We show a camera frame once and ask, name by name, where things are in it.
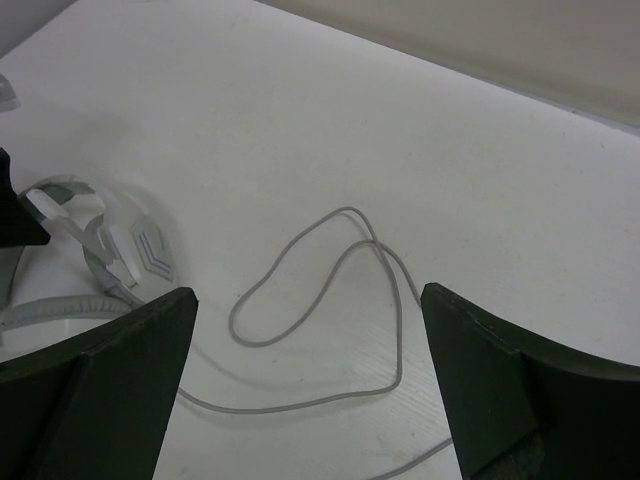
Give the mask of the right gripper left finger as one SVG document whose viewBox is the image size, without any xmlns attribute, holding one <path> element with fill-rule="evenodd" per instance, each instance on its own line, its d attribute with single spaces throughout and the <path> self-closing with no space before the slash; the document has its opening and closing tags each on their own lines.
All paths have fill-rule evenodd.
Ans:
<svg viewBox="0 0 640 480">
<path fill-rule="evenodd" d="M 152 478 L 197 309 L 180 287 L 2 363 L 2 478 Z"/>
</svg>

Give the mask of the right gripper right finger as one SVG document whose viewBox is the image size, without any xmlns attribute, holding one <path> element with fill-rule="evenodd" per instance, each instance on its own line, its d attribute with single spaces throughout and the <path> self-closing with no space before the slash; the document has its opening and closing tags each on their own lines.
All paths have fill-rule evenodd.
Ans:
<svg viewBox="0 0 640 480">
<path fill-rule="evenodd" d="M 463 478 L 638 478 L 638 367 L 549 340 L 438 283 L 421 308 Z"/>
</svg>

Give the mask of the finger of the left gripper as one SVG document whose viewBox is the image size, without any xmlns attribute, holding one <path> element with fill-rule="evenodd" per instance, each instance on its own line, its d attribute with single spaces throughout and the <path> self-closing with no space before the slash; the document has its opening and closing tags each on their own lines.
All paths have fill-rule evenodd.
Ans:
<svg viewBox="0 0 640 480">
<path fill-rule="evenodd" d="M 10 163 L 9 154 L 1 149 L 1 247 L 46 245 L 50 234 L 20 203 L 11 184 Z"/>
</svg>

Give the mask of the white grey headphones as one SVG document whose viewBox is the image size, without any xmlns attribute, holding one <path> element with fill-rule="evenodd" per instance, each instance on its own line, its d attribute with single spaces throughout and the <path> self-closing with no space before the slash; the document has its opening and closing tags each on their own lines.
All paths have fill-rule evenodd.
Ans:
<svg viewBox="0 0 640 480">
<path fill-rule="evenodd" d="M 26 354 L 103 325 L 174 290 L 177 264 L 151 213 L 108 184 L 74 175 L 46 178 L 17 197 L 38 224 L 72 236 L 101 288 L 12 305 L 22 247 L 1 255 L 1 355 Z"/>
</svg>

